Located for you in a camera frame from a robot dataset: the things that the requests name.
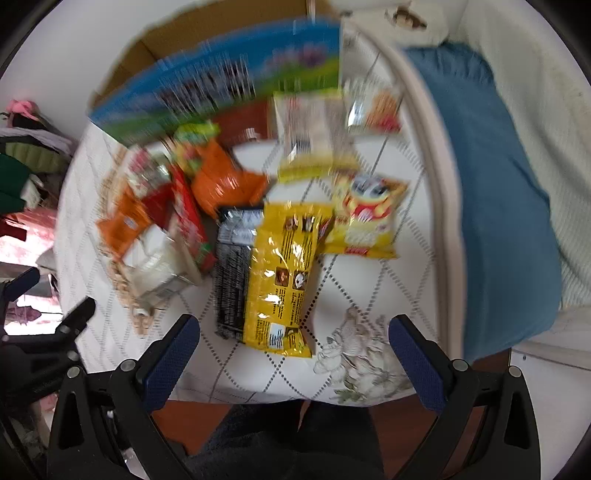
clear plastic bag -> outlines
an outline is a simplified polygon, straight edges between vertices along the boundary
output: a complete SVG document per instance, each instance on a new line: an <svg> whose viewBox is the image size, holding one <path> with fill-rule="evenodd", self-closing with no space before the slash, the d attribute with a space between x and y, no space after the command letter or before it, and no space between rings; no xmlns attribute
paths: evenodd
<svg viewBox="0 0 591 480"><path fill-rule="evenodd" d="M346 126L352 134L393 134L402 123L398 110L402 93L395 86L374 80L354 79L343 87L348 111Z"/></svg>
<svg viewBox="0 0 591 480"><path fill-rule="evenodd" d="M170 183L168 166L171 154L162 142L132 148L127 180L134 195L143 199L162 185Z"/></svg>
<svg viewBox="0 0 591 480"><path fill-rule="evenodd" d="M129 285L141 304L156 306L202 277L187 246L167 237L160 248L135 267L127 268Z"/></svg>
<svg viewBox="0 0 591 480"><path fill-rule="evenodd" d="M358 154L345 129L345 103L338 91L277 94L277 134L284 142L278 181L324 177L358 170Z"/></svg>

dark fabric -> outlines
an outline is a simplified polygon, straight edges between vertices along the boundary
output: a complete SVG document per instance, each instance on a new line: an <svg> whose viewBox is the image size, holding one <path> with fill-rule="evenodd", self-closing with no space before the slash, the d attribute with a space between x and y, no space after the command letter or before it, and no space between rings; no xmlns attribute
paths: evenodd
<svg viewBox="0 0 591 480"><path fill-rule="evenodd" d="M23 242L27 241L27 230L7 223L4 218L0 218L0 237L11 236Z"/></svg>
<svg viewBox="0 0 591 480"><path fill-rule="evenodd" d="M0 215L22 212L21 191L31 170L16 158L0 154Z"/></svg>
<svg viewBox="0 0 591 480"><path fill-rule="evenodd" d="M47 130L47 127L42 122L32 120L19 113L12 116L12 126L14 128L28 128L29 130Z"/></svg>
<svg viewBox="0 0 591 480"><path fill-rule="evenodd" d="M367 408L312 402L236 405L186 465L199 479L384 480Z"/></svg>

black snack package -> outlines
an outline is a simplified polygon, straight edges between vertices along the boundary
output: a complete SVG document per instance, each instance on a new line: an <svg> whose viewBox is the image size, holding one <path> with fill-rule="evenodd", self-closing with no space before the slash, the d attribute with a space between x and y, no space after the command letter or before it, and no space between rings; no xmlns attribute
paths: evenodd
<svg viewBox="0 0 591 480"><path fill-rule="evenodd" d="M262 218L262 206L224 207L219 211L213 288L216 333L222 338L242 342L252 247Z"/></svg>

blue gripper pad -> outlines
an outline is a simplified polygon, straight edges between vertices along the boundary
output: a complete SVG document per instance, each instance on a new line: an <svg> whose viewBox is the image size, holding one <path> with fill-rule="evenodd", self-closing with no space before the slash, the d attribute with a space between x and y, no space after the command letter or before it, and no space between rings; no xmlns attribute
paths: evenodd
<svg viewBox="0 0 591 480"><path fill-rule="evenodd" d="M2 292L4 300L16 301L18 297L37 285L40 278L39 270L35 267L29 268L29 270L21 273L17 278L4 285L4 291Z"/></svg>
<svg viewBox="0 0 591 480"><path fill-rule="evenodd" d="M388 340L423 407L434 410L438 414L441 413L446 405L443 380L425 352L397 317L390 321Z"/></svg>
<svg viewBox="0 0 591 480"><path fill-rule="evenodd" d="M178 332L174 331L174 325L160 340L170 342L168 348L157 359L157 363L143 381L143 403L149 413L164 407L199 343L200 328L197 319L192 315L183 315L177 320L181 321L185 321L185 324Z"/></svg>

orange snack bag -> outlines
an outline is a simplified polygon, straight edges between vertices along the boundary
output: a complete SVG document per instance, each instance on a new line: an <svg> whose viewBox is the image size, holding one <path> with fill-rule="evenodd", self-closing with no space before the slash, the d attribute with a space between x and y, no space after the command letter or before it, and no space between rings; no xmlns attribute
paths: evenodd
<svg viewBox="0 0 591 480"><path fill-rule="evenodd" d="M152 220L143 204L129 185L117 201L113 218L96 222L103 242L117 261L121 260L134 240L151 224Z"/></svg>
<svg viewBox="0 0 591 480"><path fill-rule="evenodd" d="M269 178L261 173L236 168L230 156L215 141L197 147L203 159L191 190L199 206L217 218L222 206L245 206L259 203L269 186Z"/></svg>

